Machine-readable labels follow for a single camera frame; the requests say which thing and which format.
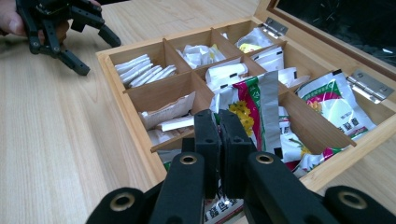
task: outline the wooden box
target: wooden box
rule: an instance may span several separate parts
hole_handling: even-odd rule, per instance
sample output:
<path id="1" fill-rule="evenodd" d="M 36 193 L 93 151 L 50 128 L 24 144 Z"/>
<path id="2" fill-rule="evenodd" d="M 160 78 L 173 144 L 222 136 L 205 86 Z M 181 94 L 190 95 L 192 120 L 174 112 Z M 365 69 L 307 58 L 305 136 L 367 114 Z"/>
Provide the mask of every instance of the wooden box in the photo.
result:
<path id="1" fill-rule="evenodd" d="M 193 136 L 193 131 L 185 132 L 159 145 L 153 145 L 138 112 L 158 109 L 175 101 L 178 97 L 196 91 L 196 99 L 191 111 L 196 113 L 209 108 L 213 97 L 213 92 L 205 84 L 205 71 L 213 64 L 191 69 L 177 54 L 176 49 L 183 49 L 188 44 L 216 44 L 220 50 L 223 50 L 225 61 L 241 58 L 249 67 L 249 75 L 257 76 L 265 71 L 249 59 L 248 56 L 251 53 L 243 53 L 234 43 L 254 27 L 262 25 L 268 18 L 271 18 L 270 23 L 276 21 L 288 27 L 285 35 L 278 38 L 270 35 L 268 37 L 275 44 L 283 47 L 285 67 L 297 67 L 298 76 L 309 74 L 311 79 L 314 79 L 338 69 L 342 69 L 344 74 L 350 76 L 359 69 L 380 83 L 386 83 L 389 89 L 396 89 L 395 67 L 292 17 L 276 8 L 276 2 L 275 0 L 261 0 L 255 15 L 251 18 L 213 24 L 211 27 L 151 39 L 97 54 L 136 148 L 142 155 L 151 158 L 148 165 L 156 166 L 156 169 L 163 166 L 157 159 L 158 155 L 155 151 L 159 148 L 180 148 L 181 138 Z M 228 39 L 222 36 L 222 33 L 226 33 Z M 128 62 L 146 53 L 154 64 L 162 66 L 175 64 L 177 74 L 141 87 L 126 88 L 120 81 L 115 64 Z M 375 104 L 370 92 L 363 93 L 366 97 L 368 95 L 368 98 L 355 92 L 358 104 L 377 126 L 359 140 L 352 141 L 298 98 L 294 94 L 295 90 L 296 88 L 289 89 L 279 83 L 279 104 L 285 106 L 290 112 L 291 128 L 302 141 L 311 147 L 350 146 L 301 178 L 301 181 L 313 191 L 323 188 L 332 179 L 396 134 L 394 128 L 396 95 L 394 93 L 387 99 L 379 100 L 379 104 Z"/>

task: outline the bolt hole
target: bolt hole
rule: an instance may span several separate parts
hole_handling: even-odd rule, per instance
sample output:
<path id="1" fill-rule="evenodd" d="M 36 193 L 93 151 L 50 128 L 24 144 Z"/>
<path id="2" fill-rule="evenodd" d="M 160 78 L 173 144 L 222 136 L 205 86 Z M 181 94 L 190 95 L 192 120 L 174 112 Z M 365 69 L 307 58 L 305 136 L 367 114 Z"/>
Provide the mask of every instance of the bolt hole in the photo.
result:
<path id="1" fill-rule="evenodd" d="M 194 156 L 188 155 L 180 158 L 180 162 L 185 165 L 192 165 L 197 162 L 197 159 Z"/>
<path id="2" fill-rule="evenodd" d="M 134 204 L 134 195 L 129 192 L 123 192 L 116 195 L 111 200 L 110 208 L 115 212 L 122 212 Z"/>
<path id="3" fill-rule="evenodd" d="M 271 164 L 274 161 L 274 158 L 267 156 L 267 155 L 258 155 L 256 160 L 262 164 Z"/>
<path id="4" fill-rule="evenodd" d="M 242 139 L 240 139 L 240 138 L 235 138 L 233 141 L 234 141 L 235 143 L 240 143 L 240 142 L 242 142 Z"/>
<path id="5" fill-rule="evenodd" d="M 354 192 L 341 191 L 338 193 L 338 199 L 345 205 L 354 209 L 365 209 L 367 208 L 367 202 L 359 195 Z"/>

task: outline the wooden table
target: wooden table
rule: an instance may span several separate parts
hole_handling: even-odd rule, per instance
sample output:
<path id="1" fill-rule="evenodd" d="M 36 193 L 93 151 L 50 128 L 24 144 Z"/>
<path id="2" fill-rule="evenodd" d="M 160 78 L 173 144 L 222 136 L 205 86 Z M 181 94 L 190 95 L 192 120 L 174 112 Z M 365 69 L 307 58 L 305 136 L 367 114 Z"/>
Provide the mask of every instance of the wooden table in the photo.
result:
<path id="1" fill-rule="evenodd" d="M 128 1 L 103 16 L 127 45 L 251 16 L 258 2 Z M 65 44 L 91 68 L 86 77 L 32 55 L 25 38 L 0 37 L 0 223 L 83 223 L 111 190 L 145 191 L 164 177 L 135 149 L 106 83 L 95 52 L 109 46 L 90 27 Z M 331 184 L 366 189 L 396 213 L 395 143 Z"/>

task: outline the human hand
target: human hand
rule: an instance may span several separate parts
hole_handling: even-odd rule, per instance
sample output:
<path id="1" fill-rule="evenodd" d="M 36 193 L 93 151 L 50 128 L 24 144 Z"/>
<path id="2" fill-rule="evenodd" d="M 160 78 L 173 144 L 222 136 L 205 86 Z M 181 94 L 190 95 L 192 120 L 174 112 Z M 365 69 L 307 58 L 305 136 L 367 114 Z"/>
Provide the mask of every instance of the human hand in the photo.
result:
<path id="1" fill-rule="evenodd" d="M 90 0 L 94 5 L 100 6 L 95 0 Z M 62 21 L 56 28 L 56 35 L 62 43 L 66 39 L 66 32 L 69 29 L 69 23 Z M 1 31 L 14 35 L 26 36 L 24 31 L 23 20 L 17 13 L 15 0 L 0 0 L 0 34 Z M 45 36 L 43 31 L 38 32 L 38 38 L 44 42 Z"/>

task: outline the metal hinge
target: metal hinge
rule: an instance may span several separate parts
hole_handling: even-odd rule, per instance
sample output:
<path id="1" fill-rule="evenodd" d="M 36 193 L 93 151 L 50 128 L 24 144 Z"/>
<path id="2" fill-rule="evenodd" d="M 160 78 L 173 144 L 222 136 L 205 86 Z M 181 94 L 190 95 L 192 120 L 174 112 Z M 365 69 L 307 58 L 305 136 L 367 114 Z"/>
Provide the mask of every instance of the metal hinge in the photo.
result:
<path id="1" fill-rule="evenodd" d="M 361 70 L 356 70 L 346 80 L 354 91 L 373 101 L 375 104 L 379 104 L 381 101 L 387 99 L 394 92 L 392 88 Z"/>
<path id="2" fill-rule="evenodd" d="M 288 27 L 275 21 L 268 17 L 267 21 L 261 25 L 263 30 L 268 35 L 272 36 L 275 39 L 278 39 L 280 36 L 285 35 L 288 31 Z"/>

